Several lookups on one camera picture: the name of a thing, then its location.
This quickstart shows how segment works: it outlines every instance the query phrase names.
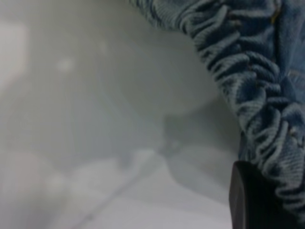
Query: black plastic object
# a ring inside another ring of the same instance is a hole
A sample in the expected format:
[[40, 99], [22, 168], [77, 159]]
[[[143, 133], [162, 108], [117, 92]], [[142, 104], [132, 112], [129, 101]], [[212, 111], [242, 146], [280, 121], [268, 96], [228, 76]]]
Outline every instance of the black plastic object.
[[235, 162], [229, 194], [233, 229], [300, 229], [274, 188], [255, 166]]

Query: jeans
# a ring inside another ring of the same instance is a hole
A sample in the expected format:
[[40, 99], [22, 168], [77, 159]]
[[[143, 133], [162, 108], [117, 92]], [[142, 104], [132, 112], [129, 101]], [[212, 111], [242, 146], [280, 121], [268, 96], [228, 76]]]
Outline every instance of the jeans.
[[305, 226], [304, 0], [129, 1], [154, 26], [191, 37], [239, 121], [240, 160]]

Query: white surface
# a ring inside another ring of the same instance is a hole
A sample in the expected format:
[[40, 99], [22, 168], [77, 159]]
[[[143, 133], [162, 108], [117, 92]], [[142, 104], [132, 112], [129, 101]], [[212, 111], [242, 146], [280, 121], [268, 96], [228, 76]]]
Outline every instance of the white surface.
[[1, 229], [229, 229], [237, 136], [191, 41], [123, 0], [0, 1]]

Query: gathered denim cuff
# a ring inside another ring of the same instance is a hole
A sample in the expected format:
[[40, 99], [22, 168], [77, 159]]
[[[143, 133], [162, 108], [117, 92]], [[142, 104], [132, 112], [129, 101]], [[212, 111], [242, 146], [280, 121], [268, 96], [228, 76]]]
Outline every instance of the gathered denim cuff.
[[155, 26], [190, 36], [246, 138], [243, 160], [305, 223], [305, 112], [281, 72], [280, 0], [130, 0]]

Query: denim fabric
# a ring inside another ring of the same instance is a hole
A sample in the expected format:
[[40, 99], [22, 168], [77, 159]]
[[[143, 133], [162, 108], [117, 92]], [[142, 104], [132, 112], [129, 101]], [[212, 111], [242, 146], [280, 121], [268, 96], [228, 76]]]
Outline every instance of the denim fabric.
[[194, 42], [242, 129], [240, 159], [305, 226], [305, 1], [130, 0]]

